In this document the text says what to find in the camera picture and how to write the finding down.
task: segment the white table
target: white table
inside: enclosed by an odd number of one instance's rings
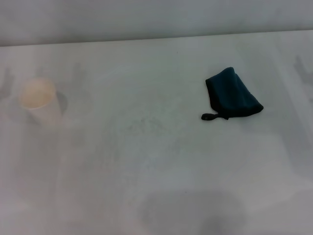
[[[264,106],[211,112],[233,66]],[[0,48],[1,235],[313,234],[313,31]],[[51,78],[49,132],[18,107]]]

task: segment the dark green cloth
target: dark green cloth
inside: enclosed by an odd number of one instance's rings
[[[263,106],[248,91],[233,67],[205,81],[210,104],[218,114],[203,114],[202,120],[247,117],[263,110]]]

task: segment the white wall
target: white wall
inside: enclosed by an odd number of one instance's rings
[[[0,46],[313,28],[312,0],[1,0]]]

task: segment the paper cup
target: paper cup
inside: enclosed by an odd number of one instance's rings
[[[20,105],[42,126],[55,127],[61,123],[61,109],[56,89],[49,79],[29,80],[20,95]]]

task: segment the white surface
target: white surface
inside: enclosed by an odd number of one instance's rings
[[[313,29],[311,0],[1,0],[0,46]]]
[[[0,48],[1,235],[313,234],[313,31]],[[200,120],[233,66],[264,110]],[[53,79],[48,132],[18,108]]]

